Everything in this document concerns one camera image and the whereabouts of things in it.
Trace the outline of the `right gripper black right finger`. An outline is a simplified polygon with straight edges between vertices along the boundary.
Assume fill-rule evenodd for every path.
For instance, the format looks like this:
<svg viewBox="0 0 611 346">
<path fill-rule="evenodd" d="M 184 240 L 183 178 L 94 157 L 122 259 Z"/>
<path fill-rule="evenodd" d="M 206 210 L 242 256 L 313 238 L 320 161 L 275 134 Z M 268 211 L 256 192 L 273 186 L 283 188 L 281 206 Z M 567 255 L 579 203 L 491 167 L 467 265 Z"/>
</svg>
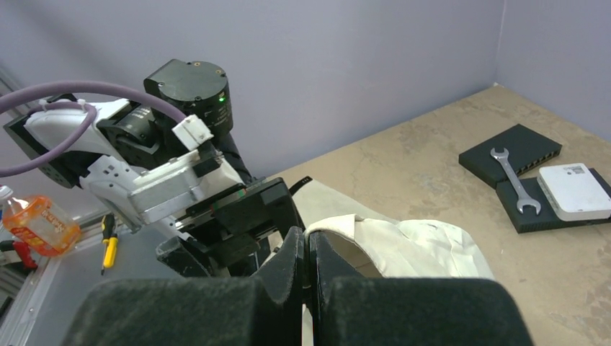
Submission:
<svg viewBox="0 0 611 346">
<path fill-rule="evenodd" d="M 533 345 L 499 283 L 366 278 L 316 232 L 308 237 L 315 345 Z"/>
</svg>

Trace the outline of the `beige jacket with black lining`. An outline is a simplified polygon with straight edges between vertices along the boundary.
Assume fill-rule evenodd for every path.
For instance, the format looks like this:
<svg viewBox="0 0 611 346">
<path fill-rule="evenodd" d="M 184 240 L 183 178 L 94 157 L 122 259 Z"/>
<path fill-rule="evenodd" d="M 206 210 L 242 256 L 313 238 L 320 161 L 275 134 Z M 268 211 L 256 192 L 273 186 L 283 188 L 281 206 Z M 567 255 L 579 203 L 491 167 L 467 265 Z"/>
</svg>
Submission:
<svg viewBox="0 0 611 346">
<path fill-rule="evenodd" d="M 333 250 L 366 277 L 494 279 L 483 252 L 459 226 L 396 220 L 311 177 L 291 186 L 290 194 L 305 236 L 326 236 Z"/>
</svg>

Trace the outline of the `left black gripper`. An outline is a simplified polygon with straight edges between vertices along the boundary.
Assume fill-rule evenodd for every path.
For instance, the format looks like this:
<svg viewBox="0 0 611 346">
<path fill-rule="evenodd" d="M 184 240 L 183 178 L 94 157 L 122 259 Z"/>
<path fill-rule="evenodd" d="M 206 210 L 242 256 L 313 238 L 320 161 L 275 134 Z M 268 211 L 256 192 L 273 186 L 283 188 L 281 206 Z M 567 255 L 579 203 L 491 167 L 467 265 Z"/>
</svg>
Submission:
<svg viewBox="0 0 611 346">
<path fill-rule="evenodd" d="M 281 178 L 238 185 L 186 209 L 177 236 L 159 244 L 156 259 L 185 278 L 248 276 L 257 271 L 264 240 L 286 237 L 304 223 Z"/>
</svg>

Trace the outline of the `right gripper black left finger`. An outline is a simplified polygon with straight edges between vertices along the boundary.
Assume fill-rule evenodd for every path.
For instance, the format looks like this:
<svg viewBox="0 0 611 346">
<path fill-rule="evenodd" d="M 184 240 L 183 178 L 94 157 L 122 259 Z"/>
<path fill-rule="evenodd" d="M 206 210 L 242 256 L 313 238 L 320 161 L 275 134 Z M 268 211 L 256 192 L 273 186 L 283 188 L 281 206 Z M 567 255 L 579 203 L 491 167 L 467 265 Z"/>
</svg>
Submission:
<svg viewBox="0 0 611 346">
<path fill-rule="evenodd" d="M 247 278 L 116 280 L 86 297 L 64 345 L 300 345 L 303 231 Z"/>
</svg>

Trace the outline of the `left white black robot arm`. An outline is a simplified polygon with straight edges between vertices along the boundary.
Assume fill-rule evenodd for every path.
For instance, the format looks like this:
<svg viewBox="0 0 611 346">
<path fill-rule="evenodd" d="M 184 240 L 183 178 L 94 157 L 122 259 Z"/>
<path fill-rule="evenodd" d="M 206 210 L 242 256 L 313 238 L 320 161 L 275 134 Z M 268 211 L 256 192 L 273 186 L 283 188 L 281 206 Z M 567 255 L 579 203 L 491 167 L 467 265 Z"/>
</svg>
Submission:
<svg viewBox="0 0 611 346">
<path fill-rule="evenodd" d="M 303 226 L 285 182 L 243 163 L 219 65 L 172 59 L 142 90 L 57 81 L 1 97 L 2 111 L 24 104 L 4 129 L 29 160 L 2 177 L 39 169 L 92 194 L 131 232 L 166 233 L 156 259 L 181 276 L 250 275 L 269 235 Z"/>
</svg>

